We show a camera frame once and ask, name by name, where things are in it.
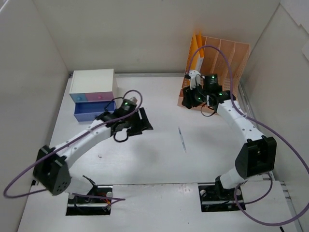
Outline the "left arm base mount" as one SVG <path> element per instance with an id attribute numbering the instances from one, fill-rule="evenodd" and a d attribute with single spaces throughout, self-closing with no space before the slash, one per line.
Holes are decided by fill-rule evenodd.
<path id="1" fill-rule="evenodd" d="M 68 198 L 66 216 L 107 216 L 111 214 L 110 200 L 77 197 Z"/>

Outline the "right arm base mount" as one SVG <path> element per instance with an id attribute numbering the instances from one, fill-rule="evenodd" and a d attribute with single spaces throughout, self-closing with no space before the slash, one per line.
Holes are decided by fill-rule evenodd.
<path id="1" fill-rule="evenodd" d="M 203 213 L 240 211 L 234 199 L 234 188 L 220 192 L 215 183 L 201 183 L 198 193 Z"/>

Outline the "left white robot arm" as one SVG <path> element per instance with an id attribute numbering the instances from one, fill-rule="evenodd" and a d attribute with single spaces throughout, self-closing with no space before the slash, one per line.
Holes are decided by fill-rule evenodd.
<path id="1" fill-rule="evenodd" d="M 144 108 L 124 99 L 119 108 L 112 113 L 100 114 L 73 138 L 55 147 L 45 145 L 40 148 L 33 176 L 54 196 L 66 192 L 78 194 L 86 203 L 93 202 L 97 196 L 96 184 L 88 177 L 72 176 L 70 168 L 74 163 L 98 143 L 115 138 L 122 130 L 131 137 L 152 129 Z"/>

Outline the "dark blue drawer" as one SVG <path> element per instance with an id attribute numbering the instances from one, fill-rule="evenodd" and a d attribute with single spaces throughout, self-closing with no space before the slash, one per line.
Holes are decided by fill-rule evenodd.
<path id="1" fill-rule="evenodd" d="M 77 121 L 93 121 L 97 116 L 115 110 L 114 101 L 79 102 L 75 104 L 74 116 Z"/>

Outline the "orange folder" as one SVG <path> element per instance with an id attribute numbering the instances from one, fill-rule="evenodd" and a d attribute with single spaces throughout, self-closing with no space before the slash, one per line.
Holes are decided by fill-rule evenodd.
<path id="1" fill-rule="evenodd" d="M 205 45 L 205 41 L 206 39 L 201 35 L 201 32 L 193 34 L 188 54 L 186 71 L 200 71 L 204 59 L 204 49 L 201 47 Z"/>

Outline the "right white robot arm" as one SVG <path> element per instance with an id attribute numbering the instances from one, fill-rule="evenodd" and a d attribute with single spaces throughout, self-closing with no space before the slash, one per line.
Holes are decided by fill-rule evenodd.
<path id="1" fill-rule="evenodd" d="M 182 89 L 182 106 L 211 108 L 226 121 L 240 143 L 233 168 L 215 179 L 214 195 L 225 199 L 238 184 L 274 169 L 277 142 L 249 121 L 233 93 L 218 84 L 216 74 L 202 76 L 198 71 L 190 70 L 185 78 L 190 84 Z"/>

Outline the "pink drawer with knob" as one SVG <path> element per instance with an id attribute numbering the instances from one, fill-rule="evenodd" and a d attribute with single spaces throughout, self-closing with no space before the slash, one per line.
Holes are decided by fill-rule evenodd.
<path id="1" fill-rule="evenodd" d="M 88 102 L 111 101 L 114 98 L 112 92 L 86 93 L 85 96 Z"/>

